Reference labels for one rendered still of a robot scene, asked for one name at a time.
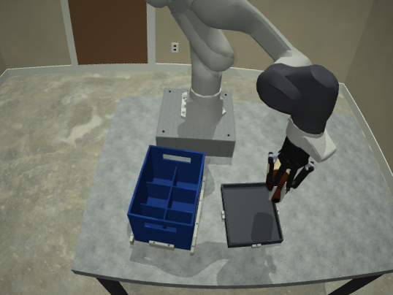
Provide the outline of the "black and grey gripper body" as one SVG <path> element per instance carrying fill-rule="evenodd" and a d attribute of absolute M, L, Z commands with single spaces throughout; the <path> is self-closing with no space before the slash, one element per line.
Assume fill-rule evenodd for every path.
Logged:
<path fill-rule="evenodd" d="M 297 147 L 289 141 L 286 136 L 283 147 L 278 151 L 278 159 L 283 166 L 287 160 L 290 160 L 288 169 L 293 170 L 295 163 L 299 163 L 299 169 L 308 164 L 308 155 L 302 148 Z"/>

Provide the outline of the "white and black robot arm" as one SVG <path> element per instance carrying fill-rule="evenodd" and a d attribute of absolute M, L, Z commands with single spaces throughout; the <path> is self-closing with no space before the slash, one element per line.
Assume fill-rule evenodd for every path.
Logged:
<path fill-rule="evenodd" d="M 286 127 L 290 142 L 318 163 L 335 153 L 325 127 L 337 101 L 337 78 L 325 67 L 312 65 L 247 0 L 145 1 L 155 8 L 168 5 L 189 41 L 191 87 L 183 93 L 181 118 L 212 126 L 226 114 L 221 77 L 234 63 L 234 53 L 221 29 L 240 31 L 251 35 L 274 61 L 258 76 L 256 90 L 268 107 L 290 115 Z"/>

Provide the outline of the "dark blue divided crate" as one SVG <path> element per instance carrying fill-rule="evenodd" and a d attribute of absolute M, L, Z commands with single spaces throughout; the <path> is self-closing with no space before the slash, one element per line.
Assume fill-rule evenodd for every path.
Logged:
<path fill-rule="evenodd" d="M 163 154 L 191 162 L 166 159 Z M 204 161 L 205 153 L 149 145 L 127 212 L 136 241 L 191 250 Z"/>

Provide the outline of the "brown glass bottle with cream label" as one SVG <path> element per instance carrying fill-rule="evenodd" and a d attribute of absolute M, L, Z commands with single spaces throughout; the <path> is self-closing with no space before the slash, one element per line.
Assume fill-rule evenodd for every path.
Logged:
<path fill-rule="evenodd" d="M 281 163 L 277 159 L 277 161 L 274 164 L 273 177 L 276 175 L 276 172 L 278 171 L 280 165 L 281 165 Z M 266 178 L 266 186 L 267 186 L 268 191 L 270 191 L 270 186 L 272 185 L 272 184 L 268 184 L 268 182 L 267 182 L 268 181 L 269 168 L 270 168 L 270 164 L 268 162 L 268 165 L 267 165 L 267 178 Z M 280 202 L 280 200 L 281 200 L 281 190 L 282 190 L 285 182 L 288 179 L 289 172 L 290 172 L 290 169 L 287 169 L 286 172 L 283 174 L 280 182 L 278 183 L 277 189 L 276 189 L 275 193 L 272 196 L 272 202 L 273 203 Z"/>

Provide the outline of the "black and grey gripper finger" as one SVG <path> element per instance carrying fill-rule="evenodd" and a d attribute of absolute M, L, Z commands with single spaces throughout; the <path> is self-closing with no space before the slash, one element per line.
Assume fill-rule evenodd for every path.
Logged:
<path fill-rule="evenodd" d="M 282 202 L 285 194 L 290 191 L 290 188 L 296 189 L 300 183 L 306 178 L 306 176 L 314 170 L 313 162 L 308 162 L 306 166 L 302 168 L 299 174 L 295 177 L 297 170 L 299 169 L 299 163 L 295 163 L 293 170 L 290 170 L 287 181 L 285 182 L 281 190 L 281 200 Z M 295 178 L 294 178 L 295 177 Z"/>
<path fill-rule="evenodd" d="M 269 192 L 269 197 L 268 200 L 271 200 L 273 194 L 275 193 L 275 190 L 277 188 L 278 183 L 280 182 L 284 172 L 286 172 L 286 170 L 288 169 L 289 165 L 290 165 L 290 160 L 287 160 L 285 162 L 285 164 L 282 166 L 280 165 L 276 175 L 273 177 L 273 170 L 274 170 L 274 164 L 278 159 L 278 154 L 279 153 L 275 153 L 273 154 L 273 152 L 269 152 L 268 155 L 268 162 L 270 164 L 270 168 L 269 168 L 269 174 L 268 174 L 268 183 L 272 183 L 272 185 L 270 186 L 270 192 Z"/>

